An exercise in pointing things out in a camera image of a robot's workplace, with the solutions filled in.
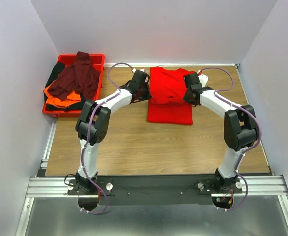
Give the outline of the bright red t shirt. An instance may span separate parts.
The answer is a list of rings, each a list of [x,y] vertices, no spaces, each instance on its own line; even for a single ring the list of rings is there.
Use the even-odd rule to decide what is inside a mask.
[[[184,76],[191,74],[183,68],[166,70],[162,67],[150,69],[147,121],[192,125],[192,106],[184,101],[187,91]]]

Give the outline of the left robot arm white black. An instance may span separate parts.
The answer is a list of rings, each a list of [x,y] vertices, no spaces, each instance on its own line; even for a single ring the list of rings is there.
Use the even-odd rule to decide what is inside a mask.
[[[80,166],[75,174],[74,189],[85,194],[98,191],[97,155],[100,143],[107,135],[110,116],[131,103],[151,99],[149,75],[144,69],[133,69],[130,81],[120,86],[113,94],[97,101],[85,102],[75,130],[81,145]]]

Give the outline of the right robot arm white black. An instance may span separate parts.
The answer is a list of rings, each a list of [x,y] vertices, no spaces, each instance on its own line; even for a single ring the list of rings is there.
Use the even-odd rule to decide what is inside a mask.
[[[201,77],[200,72],[184,76],[187,88],[184,101],[192,106],[207,107],[224,120],[223,137],[227,149],[212,184],[217,192],[223,193],[235,184],[242,159],[260,142],[261,132],[252,106],[241,106],[211,87],[204,87]]]

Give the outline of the red plastic bin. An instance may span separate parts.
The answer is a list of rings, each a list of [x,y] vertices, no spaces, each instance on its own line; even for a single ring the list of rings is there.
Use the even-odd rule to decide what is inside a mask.
[[[75,54],[61,54],[57,59],[57,63],[62,62],[66,66],[73,64],[75,61]],[[104,54],[89,54],[91,59],[91,64],[93,67],[99,71],[99,79],[98,79],[98,87],[96,94],[91,100],[98,100],[100,97],[100,91],[102,88],[102,77],[104,71],[104,62],[105,62],[105,55]],[[47,109],[47,104],[44,103],[42,112],[45,115],[48,115],[52,118],[73,118],[78,117],[81,113],[81,109],[76,110],[49,110]]]

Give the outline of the maroon t shirt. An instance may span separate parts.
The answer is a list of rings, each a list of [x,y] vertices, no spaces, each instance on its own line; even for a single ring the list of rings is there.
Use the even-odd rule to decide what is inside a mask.
[[[89,54],[78,51],[74,63],[59,73],[48,91],[54,96],[61,98],[63,95],[66,98],[74,90],[85,99],[91,99],[96,94],[99,75],[99,71],[91,64]]]

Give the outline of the orange t shirt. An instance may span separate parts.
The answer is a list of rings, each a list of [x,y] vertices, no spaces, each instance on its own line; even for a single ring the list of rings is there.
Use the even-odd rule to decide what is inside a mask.
[[[44,95],[47,97],[46,104],[52,105],[57,108],[66,109],[71,105],[77,104],[82,101],[81,96],[77,94],[74,90],[72,90],[66,98],[62,95],[61,98],[59,96],[52,95],[48,90],[51,85],[47,86],[43,89]]]

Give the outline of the black t shirt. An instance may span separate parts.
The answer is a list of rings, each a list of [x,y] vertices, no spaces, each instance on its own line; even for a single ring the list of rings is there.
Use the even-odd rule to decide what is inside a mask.
[[[51,83],[54,82],[54,80],[57,79],[59,73],[61,73],[64,68],[66,67],[66,65],[62,62],[57,62],[56,65],[53,67],[52,69],[52,72],[46,82],[46,85],[45,85],[45,90],[48,89],[48,87],[51,85]],[[53,104],[49,104],[48,103],[48,97],[47,95],[44,93],[44,101],[45,101],[45,104],[46,104],[46,108],[45,110],[46,111],[65,111],[65,112],[69,112],[69,111],[80,111],[83,106],[84,106],[84,103],[86,102],[86,99],[84,98],[84,96],[81,94],[80,95],[80,102],[77,102],[77,103],[74,103],[74,104],[71,104],[70,106],[68,107],[65,107],[65,108],[59,108],[59,107],[56,107],[54,106]]]

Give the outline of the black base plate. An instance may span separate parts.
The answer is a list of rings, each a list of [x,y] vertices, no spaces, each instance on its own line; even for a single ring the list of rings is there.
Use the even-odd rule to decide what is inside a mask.
[[[242,184],[235,184],[222,191],[213,187],[214,174],[204,175],[135,175],[97,176],[92,194],[75,190],[75,175],[69,174],[64,183],[68,195],[78,196],[79,206],[94,209],[96,206],[134,205],[218,205],[230,209],[234,194],[242,193]]]

